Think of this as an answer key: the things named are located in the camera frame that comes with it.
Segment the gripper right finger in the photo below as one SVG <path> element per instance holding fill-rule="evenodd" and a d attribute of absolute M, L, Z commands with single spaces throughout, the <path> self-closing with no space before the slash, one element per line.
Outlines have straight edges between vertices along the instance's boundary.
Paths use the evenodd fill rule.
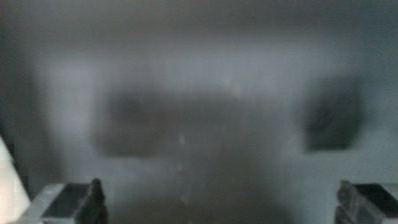
<path fill-rule="evenodd" d="M 398 224 L 398 183 L 341 182 L 334 224 Z"/>

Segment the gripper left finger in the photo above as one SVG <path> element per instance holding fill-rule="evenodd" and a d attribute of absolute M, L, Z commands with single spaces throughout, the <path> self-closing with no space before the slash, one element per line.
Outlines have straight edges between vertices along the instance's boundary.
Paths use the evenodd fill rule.
<path fill-rule="evenodd" d="M 101 181 L 50 184 L 14 224 L 108 224 Z"/>

